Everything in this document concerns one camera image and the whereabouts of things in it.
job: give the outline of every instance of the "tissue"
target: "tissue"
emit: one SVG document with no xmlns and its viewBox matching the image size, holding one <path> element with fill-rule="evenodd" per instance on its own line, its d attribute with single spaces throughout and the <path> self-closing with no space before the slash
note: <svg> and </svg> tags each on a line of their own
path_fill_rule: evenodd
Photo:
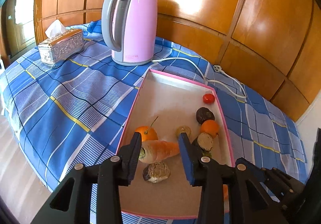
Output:
<svg viewBox="0 0 321 224">
<path fill-rule="evenodd" d="M 60 22 L 60 20 L 56 19 L 46 30 L 47 37 L 54 38 L 55 36 L 61 35 L 65 33 L 67 29 L 64 25 Z"/>
</svg>

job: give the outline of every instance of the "toy food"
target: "toy food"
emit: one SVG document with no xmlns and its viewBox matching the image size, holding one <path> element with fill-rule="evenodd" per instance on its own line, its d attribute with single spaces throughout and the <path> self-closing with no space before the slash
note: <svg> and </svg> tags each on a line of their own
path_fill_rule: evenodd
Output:
<svg viewBox="0 0 321 224">
<path fill-rule="evenodd" d="M 212 155 L 208 151 L 202 151 L 202 155 L 212 159 Z"/>
<path fill-rule="evenodd" d="M 203 95 L 203 102 L 206 104 L 212 104 L 215 101 L 215 96 L 212 94 Z"/>
<path fill-rule="evenodd" d="M 200 132 L 207 133 L 215 138 L 219 132 L 219 125 L 214 120 L 206 120 L 202 123 Z"/>
<path fill-rule="evenodd" d="M 193 142 L 203 151 L 209 152 L 213 148 L 213 138 L 207 133 L 201 133 Z"/>
<path fill-rule="evenodd" d="M 226 200 L 229 197 L 229 192 L 228 192 L 228 186 L 226 184 L 223 184 L 223 198 Z"/>
<path fill-rule="evenodd" d="M 145 181 L 152 183 L 166 180 L 171 174 L 170 168 L 164 162 L 155 162 L 148 165 L 142 172 Z"/>
<path fill-rule="evenodd" d="M 196 120 L 201 125 L 206 120 L 215 120 L 215 116 L 210 111 L 210 109 L 208 109 L 206 107 L 201 107 L 196 112 Z"/>
<path fill-rule="evenodd" d="M 144 163 L 161 162 L 168 157 L 179 154 L 179 144 L 159 140 L 142 142 L 139 160 Z"/>
<path fill-rule="evenodd" d="M 158 117 L 151 123 L 150 126 L 140 126 L 135 132 L 138 132 L 142 136 L 142 142 L 147 140 L 158 140 L 157 133 L 155 129 L 152 127 L 153 123 L 157 120 Z"/>
<path fill-rule="evenodd" d="M 191 128 L 189 128 L 187 125 L 181 125 L 176 129 L 175 135 L 178 138 L 181 133 L 186 133 L 187 137 L 189 138 L 191 136 Z"/>
</svg>

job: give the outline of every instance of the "blue gripper pad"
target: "blue gripper pad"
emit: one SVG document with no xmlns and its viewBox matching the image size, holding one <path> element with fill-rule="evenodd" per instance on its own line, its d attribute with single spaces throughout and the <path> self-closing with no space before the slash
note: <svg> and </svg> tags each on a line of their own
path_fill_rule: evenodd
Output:
<svg viewBox="0 0 321 224">
<path fill-rule="evenodd" d="M 198 167 L 197 158 L 193 154 L 193 147 L 189 142 L 186 133 L 181 133 L 179 135 L 179 152 L 182 157 L 183 167 L 186 175 L 186 179 L 189 184 L 195 184 L 194 170 Z"/>
</svg>

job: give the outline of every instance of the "bed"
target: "bed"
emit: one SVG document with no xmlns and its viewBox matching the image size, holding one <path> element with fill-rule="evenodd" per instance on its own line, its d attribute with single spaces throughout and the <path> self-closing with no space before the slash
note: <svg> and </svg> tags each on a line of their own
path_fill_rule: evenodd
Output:
<svg viewBox="0 0 321 224">
<path fill-rule="evenodd" d="M 124 67 L 111 58 L 103 41 L 101 21 L 72 26 L 84 30 L 83 52 L 57 69 L 40 61 L 38 48 L 18 58 L 0 75 L 3 114 L 25 158 L 44 185 L 54 190 L 77 163 L 99 164 L 116 152 L 134 98 L 148 69 L 203 82 L 184 60 Z M 184 57 L 207 79 L 219 80 L 238 94 L 240 87 L 214 72 L 190 49 L 156 38 L 154 59 Z M 234 158 L 258 167 L 276 167 L 302 182 L 307 180 L 306 155 L 296 126 L 282 111 L 244 85 L 247 98 L 215 88 L 231 138 Z M 90 221 L 96 221 L 97 186 L 93 186 Z M 123 214 L 124 223 L 166 223 Z M 193 223 L 195 220 L 184 220 Z"/>
</svg>

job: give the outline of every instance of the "red tomato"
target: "red tomato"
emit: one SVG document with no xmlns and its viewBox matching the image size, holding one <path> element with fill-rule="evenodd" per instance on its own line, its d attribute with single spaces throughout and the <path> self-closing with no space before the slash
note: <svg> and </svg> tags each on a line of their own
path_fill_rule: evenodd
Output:
<svg viewBox="0 0 321 224">
<path fill-rule="evenodd" d="M 215 101 L 215 97 L 212 94 L 203 95 L 203 102 L 206 104 L 212 104 Z"/>
</svg>

